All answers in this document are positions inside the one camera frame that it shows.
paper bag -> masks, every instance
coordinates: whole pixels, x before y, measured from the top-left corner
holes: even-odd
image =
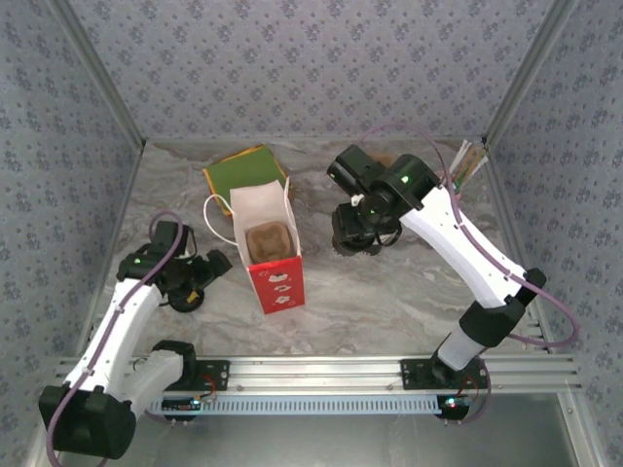
[[[238,252],[265,314],[305,303],[303,259],[292,206],[278,180],[230,190]],[[252,264],[247,232],[269,222],[284,224],[293,242],[292,258]]]

blue floral wallpaper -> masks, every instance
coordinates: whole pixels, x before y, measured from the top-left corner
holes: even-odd
[[[0,6],[0,465],[72,355],[135,155],[42,0]]]
[[[582,324],[586,393],[623,465],[623,4],[582,0],[495,150],[534,265]],[[552,316],[559,334],[565,320]]]
[[[73,0],[142,135],[482,134],[551,0]]]

patterned wallpaper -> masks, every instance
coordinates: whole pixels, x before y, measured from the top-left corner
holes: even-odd
[[[580,373],[623,465],[623,5],[581,0],[496,151],[533,264],[582,324]],[[552,318],[559,335],[564,318]]]
[[[481,134],[551,0],[73,0],[143,137]]]
[[[43,0],[0,6],[0,465],[71,355],[134,156]]]

printed design on bag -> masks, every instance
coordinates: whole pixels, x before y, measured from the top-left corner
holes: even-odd
[[[271,277],[269,277],[269,282],[283,282],[287,278],[288,274],[282,274],[278,272],[277,274],[273,274]]]

bag handle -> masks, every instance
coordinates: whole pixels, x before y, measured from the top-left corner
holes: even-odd
[[[221,201],[223,201],[223,204],[225,204],[225,207],[227,207],[230,210],[230,212],[232,213],[232,216],[235,215],[234,211],[232,210],[232,206],[230,206],[230,204],[227,202],[226,199],[224,199],[223,197],[217,194],[210,195],[209,197],[207,197],[207,199],[203,203],[203,219],[205,220],[205,224],[212,231],[212,233],[218,236],[221,240],[228,242],[230,245],[234,245],[238,247],[238,244],[236,242],[229,240],[228,238],[225,238],[223,235],[215,231],[210,225],[209,221],[207,220],[207,204],[210,202],[211,199],[214,199],[214,198],[219,198]]]
[[[299,231],[297,230],[297,228],[295,227],[295,224],[294,224],[294,213],[292,212],[292,209],[290,208],[290,204],[288,203],[288,193],[289,192],[290,192],[290,177],[286,177],[285,178],[285,187],[283,188],[283,204],[285,205],[285,213],[288,216],[288,221],[290,223],[290,227],[292,228],[292,230],[294,231],[294,233],[298,237],[299,236]],[[213,234],[218,236],[221,240],[228,242],[230,245],[234,245],[234,246],[238,247],[238,244],[236,242],[234,242],[232,240],[229,240],[228,238],[225,238],[223,235],[221,235],[220,233],[215,231],[212,228],[212,226],[210,225],[209,221],[207,220],[207,204],[210,202],[211,199],[214,199],[214,198],[219,198],[221,201],[223,201],[223,204],[225,204],[225,207],[227,207],[229,209],[229,211],[232,213],[232,216],[236,215],[236,213],[232,209],[232,206],[230,206],[230,204],[227,202],[226,199],[224,199],[222,196],[220,196],[218,194],[213,194],[213,195],[210,195],[209,197],[207,197],[207,199],[203,203],[203,220],[205,221],[205,224],[207,225],[207,227],[210,229],[210,231]]]
[[[283,205],[285,206],[285,213],[288,216],[290,227],[292,228],[292,230],[298,237],[299,231],[297,230],[294,224],[294,213],[292,212],[292,208],[290,207],[290,203],[288,202],[289,192],[290,192],[290,177],[285,177],[285,187],[283,187]]]

